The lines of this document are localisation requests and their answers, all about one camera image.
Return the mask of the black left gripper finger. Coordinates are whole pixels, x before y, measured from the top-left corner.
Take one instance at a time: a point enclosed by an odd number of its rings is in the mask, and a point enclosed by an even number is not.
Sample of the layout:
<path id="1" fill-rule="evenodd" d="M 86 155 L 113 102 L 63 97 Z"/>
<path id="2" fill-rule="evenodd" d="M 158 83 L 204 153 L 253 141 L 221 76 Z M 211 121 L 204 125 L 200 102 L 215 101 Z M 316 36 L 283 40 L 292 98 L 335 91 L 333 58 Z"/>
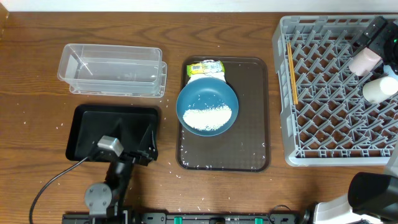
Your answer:
<path id="1" fill-rule="evenodd" d="M 123 132 L 123 120 L 118 119 L 114 125 L 112 126 L 111 129 L 107 130 L 104 135 L 109 136 L 112 138 L 117 138 L 121 139 L 122 138 L 122 132 Z"/>
<path id="2" fill-rule="evenodd" d="M 139 145 L 139 153 L 145 156 L 157 156 L 158 150 L 156 146 L 156 126 L 150 123 L 146 128 Z"/>

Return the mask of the pink cup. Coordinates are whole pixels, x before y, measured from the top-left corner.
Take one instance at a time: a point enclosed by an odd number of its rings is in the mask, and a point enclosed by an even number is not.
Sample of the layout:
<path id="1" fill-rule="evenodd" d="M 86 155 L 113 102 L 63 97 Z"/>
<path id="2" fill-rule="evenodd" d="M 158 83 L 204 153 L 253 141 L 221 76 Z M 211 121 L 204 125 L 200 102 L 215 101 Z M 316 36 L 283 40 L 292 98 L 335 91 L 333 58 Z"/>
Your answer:
<path id="1" fill-rule="evenodd" d="M 353 57 L 353 60 L 348 65 L 349 70 L 359 77 L 367 75 L 381 60 L 381 57 L 370 50 L 364 48 Z"/>

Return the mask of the white cup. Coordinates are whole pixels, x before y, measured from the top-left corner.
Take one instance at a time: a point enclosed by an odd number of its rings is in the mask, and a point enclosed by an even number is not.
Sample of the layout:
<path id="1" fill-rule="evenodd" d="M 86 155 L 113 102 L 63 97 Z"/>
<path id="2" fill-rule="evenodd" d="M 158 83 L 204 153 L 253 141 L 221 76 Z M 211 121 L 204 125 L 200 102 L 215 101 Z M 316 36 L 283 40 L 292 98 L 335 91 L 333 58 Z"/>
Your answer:
<path id="1" fill-rule="evenodd" d="M 370 103 L 380 103 L 397 93 L 397 80 L 382 77 L 363 86 L 364 99 Z"/>

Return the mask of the light blue bowl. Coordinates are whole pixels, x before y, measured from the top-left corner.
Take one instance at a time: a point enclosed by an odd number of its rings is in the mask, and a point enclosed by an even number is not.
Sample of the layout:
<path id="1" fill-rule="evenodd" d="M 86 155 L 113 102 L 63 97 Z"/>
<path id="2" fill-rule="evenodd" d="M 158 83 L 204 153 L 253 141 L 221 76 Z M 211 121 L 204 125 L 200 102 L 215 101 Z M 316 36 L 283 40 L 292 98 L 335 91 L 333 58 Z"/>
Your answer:
<path id="1" fill-rule="evenodd" d="M 383 65 L 383 72 L 384 76 L 398 80 L 397 71 L 395 71 L 390 65 Z"/>

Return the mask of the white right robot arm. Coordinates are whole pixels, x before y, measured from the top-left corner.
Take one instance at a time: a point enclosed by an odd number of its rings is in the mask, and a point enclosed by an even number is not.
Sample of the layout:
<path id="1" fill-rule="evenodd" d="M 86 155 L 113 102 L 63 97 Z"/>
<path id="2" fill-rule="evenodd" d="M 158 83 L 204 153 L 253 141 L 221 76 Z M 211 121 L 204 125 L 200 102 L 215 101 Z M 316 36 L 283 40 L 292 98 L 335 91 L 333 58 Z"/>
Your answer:
<path id="1" fill-rule="evenodd" d="M 397 93 L 397 22 L 376 17 L 357 43 L 362 46 L 349 69 L 357 75 L 370 70 L 371 61 L 382 61 L 386 76 L 363 86 L 364 99 L 374 105 Z M 348 193 L 304 211 L 299 223 L 397 223 L 397 151 L 383 174 L 357 173 Z"/>

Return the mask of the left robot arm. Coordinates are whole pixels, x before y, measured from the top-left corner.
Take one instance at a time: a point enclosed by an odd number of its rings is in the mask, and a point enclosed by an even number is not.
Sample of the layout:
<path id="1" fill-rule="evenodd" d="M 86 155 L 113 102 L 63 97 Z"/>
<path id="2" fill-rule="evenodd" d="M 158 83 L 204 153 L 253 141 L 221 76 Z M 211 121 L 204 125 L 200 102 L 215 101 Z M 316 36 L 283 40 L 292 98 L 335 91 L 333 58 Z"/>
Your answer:
<path id="1" fill-rule="evenodd" d="M 129 128 L 118 121 L 112 132 L 95 142 L 89 159 L 109 162 L 104 182 L 90 185 L 84 201 L 89 208 L 87 223 L 129 223 L 123 212 L 124 197 L 135 165 L 148 166 L 158 157 L 157 123 Z"/>

